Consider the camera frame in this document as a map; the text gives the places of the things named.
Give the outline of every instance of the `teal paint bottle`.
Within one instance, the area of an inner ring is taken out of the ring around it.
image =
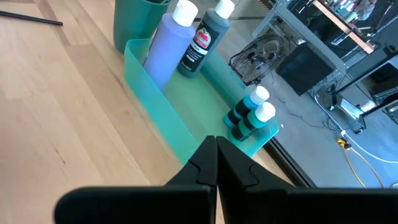
[[[230,27],[228,18],[234,11],[231,0],[220,0],[215,9],[208,9],[200,21],[193,41],[182,57],[177,70],[187,78],[199,74],[208,56],[217,48]]]
[[[232,128],[241,119],[246,117],[250,111],[257,109],[263,102],[268,100],[269,92],[262,86],[257,86],[249,95],[239,101],[235,107],[224,116],[224,123]]]
[[[263,128],[275,116],[275,113],[275,107],[268,102],[264,102],[260,107],[251,111],[243,118],[238,125],[228,131],[228,139],[234,144],[243,142],[253,131]]]

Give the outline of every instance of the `purple paint bottle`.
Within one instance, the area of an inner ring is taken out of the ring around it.
[[[188,0],[179,0],[173,13],[166,13],[157,28],[144,69],[163,90],[195,36],[193,20],[198,8]]]

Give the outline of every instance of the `teal plastic tray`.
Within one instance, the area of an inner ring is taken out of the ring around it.
[[[185,78],[175,71],[161,92],[142,67],[149,46],[150,39],[127,43],[124,77],[184,164],[207,135],[226,136],[223,116],[246,94],[246,86],[215,52],[198,77]],[[278,132],[278,122],[272,119],[238,147],[252,157]]]

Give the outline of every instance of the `paint bottle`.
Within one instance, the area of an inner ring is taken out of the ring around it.
[[[268,100],[269,92],[262,86],[257,86],[249,95],[239,101],[235,107],[224,116],[224,123],[232,128],[241,119],[246,117],[251,110],[257,109],[263,102]]]
[[[329,2],[329,7],[334,7],[336,4],[338,4],[338,0],[331,0]]]
[[[349,5],[351,5],[351,3],[352,3],[352,1],[347,1],[347,2],[346,2],[346,4],[344,4],[344,6],[343,6],[343,7],[344,7],[344,8],[348,8],[348,7],[349,7]]]
[[[353,22],[353,21],[355,20],[355,18],[357,18],[357,17],[358,17],[358,13],[356,13],[356,12],[351,12],[351,13],[348,15],[348,17],[345,19],[345,22],[346,22],[346,23]]]
[[[251,111],[247,117],[243,118],[238,125],[228,131],[228,139],[234,144],[243,142],[253,131],[263,128],[267,121],[275,116],[275,112],[276,109],[272,104],[264,102],[256,110]]]
[[[354,10],[355,3],[351,3],[346,9],[348,12],[352,12]]]
[[[177,67],[183,76],[193,78],[198,75],[208,56],[217,48],[229,29],[228,18],[234,8],[231,0],[220,0],[215,9],[206,11],[191,45]]]
[[[340,12],[346,2],[347,0],[341,0],[334,8],[335,12]]]
[[[188,0],[179,0],[173,13],[162,16],[144,62],[144,69],[160,90],[165,88],[195,36],[192,23],[197,14],[196,5]]]

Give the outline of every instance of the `bottle label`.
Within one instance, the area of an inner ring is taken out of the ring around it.
[[[244,104],[244,100],[239,101],[239,103],[235,106],[235,109],[236,112],[242,117],[245,117],[250,112],[250,108]]]
[[[243,124],[248,128],[249,131],[253,131],[256,128],[250,123],[248,117],[243,118]]]
[[[231,123],[233,123],[234,125],[237,125],[240,121],[240,119],[235,115],[234,109],[232,109],[229,113],[228,113],[228,119]]]
[[[238,126],[235,126],[231,129],[231,134],[238,141],[244,138],[244,135]]]
[[[191,45],[181,59],[181,65],[188,71],[195,72],[219,34],[202,21]]]

